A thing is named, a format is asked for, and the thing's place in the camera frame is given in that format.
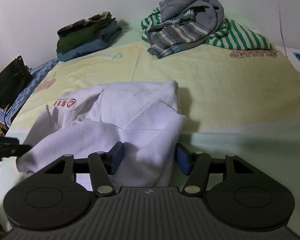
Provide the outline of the white side desk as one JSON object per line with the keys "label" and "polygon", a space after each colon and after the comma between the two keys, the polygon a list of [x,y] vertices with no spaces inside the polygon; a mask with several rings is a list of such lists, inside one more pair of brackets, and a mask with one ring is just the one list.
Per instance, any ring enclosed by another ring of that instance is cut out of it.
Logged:
{"label": "white side desk", "polygon": [[294,52],[300,53],[300,49],[295,48],[284,48],[282,46],[276,46],[276,48],[281,51],[286,57],[289,59],[290,63],[293,65],[295,70],[299,73],[300,71],[300,62],[297,60],[297,58],[294,56]]}

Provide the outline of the grey blue striped sweater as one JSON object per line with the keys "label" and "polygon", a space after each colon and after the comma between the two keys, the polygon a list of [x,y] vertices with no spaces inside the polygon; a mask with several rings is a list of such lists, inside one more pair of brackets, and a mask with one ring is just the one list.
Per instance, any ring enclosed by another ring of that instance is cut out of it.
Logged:
{"label": "grey blue striped sweater", "polygon": [[217,28],[218,16],[211,8],[193,8],[151,27],[148,52],[159,59],[204,43]]}

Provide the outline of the white t-shirt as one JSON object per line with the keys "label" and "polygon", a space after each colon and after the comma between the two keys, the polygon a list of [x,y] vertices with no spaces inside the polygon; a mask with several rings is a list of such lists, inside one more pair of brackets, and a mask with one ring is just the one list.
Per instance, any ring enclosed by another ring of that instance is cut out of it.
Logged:
{"label": "white t-shirt", "polygon": [[111,177],[116,186],[167,186],[174,148],[186,122],[177,98],[178,83],[118,82],[61,95],[46,106],[16,161],[19,172],[33,174],[59,157],[76,159],[108,152],[124,143],[125,156]]}

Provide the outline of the green white striped shirt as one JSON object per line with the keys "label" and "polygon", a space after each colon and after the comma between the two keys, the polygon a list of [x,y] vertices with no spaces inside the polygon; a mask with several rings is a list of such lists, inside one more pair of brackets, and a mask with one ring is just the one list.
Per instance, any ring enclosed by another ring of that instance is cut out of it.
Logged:
{"label": "green white striped shirt", "polygon": [[[140,23],[142,29],[142,40],[148,42],[148,30],[155,25],[159,25],[160,23],[160,9],[157,7],[154,8],[153,11]],[[265,36],[252,31],[227,17],[224,18],[219,30],[210,35],[205,43],[216,47],[237,50],[271,50],[273,48],[273,45]]]}

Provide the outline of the black bag at left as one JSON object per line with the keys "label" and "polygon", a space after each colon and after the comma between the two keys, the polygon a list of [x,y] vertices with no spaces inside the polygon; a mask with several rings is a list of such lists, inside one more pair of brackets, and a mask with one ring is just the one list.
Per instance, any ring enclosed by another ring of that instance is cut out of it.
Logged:
{"label": "black bag at left", "polygon": [[[30,84],[32,75],[19,55],[0,72],[0,108],[11,107],[19,94]],[[0,133],[6,134],[6,129],[1,128]]]}

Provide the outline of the yellow green baby blanket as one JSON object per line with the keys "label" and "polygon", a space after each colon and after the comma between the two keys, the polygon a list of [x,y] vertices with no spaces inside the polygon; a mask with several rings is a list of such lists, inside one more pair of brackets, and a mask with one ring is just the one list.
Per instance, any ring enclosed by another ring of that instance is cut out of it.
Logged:
{"label": "yellow green baby blanket", "polygon": [[138,27],[110,48],[58,63],[29,97],[8,135],[24,140],[63,93],[112,82],[175,80],[187,117],[181,142],[213,157],[234,153],[290,189],[289,228],[300,236],[300,76],[279,50],[201,45],[163,59],[149,55]]}

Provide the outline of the blue white checkered cloth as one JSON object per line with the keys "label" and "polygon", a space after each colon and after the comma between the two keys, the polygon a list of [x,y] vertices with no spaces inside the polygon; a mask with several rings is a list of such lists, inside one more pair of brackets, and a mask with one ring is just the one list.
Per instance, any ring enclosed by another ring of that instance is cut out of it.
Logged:
{"label": "blue white checkered cloth", "polygon": [[49,71],[51,71],[54,66],[59,62],[59,59],[51,59],[36,68],[31,68],[29,70],[32,75],[32,81],[29,85],[18,95],[15,102],[8,109],[0,109],[0,122],[10,127],[12,121],[17,116],[18,112],[37,88],[37,86],[42,82],[42,80],[47,76]]}

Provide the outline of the grey fleece garment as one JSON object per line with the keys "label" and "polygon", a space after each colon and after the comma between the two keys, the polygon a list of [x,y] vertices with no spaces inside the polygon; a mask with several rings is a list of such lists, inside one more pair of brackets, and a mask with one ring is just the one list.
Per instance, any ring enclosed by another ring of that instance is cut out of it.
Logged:
{"label": "grey fleece garment", "polygon": [[192,9],[194,22],[209,34],[219,29],[224,18],[224,8],[219,0],[163,0],[159,7],[163,22]]}

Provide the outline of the folded dark green garment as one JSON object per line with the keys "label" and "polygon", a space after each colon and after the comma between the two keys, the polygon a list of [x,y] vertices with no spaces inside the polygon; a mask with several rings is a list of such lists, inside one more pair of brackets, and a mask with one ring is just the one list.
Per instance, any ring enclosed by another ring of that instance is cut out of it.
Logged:
{"label": "folded dark green garment", "polygon": [[110,23],[106,23],[104,28],[98,27],[97,24],[94,24],[90,27],[69,33],[66,37],[62,37],[58,40],[56,52],[67,52],[85,42],[101,38],[102,36],[113,32],[116,27],[117,20],[112,20]]}

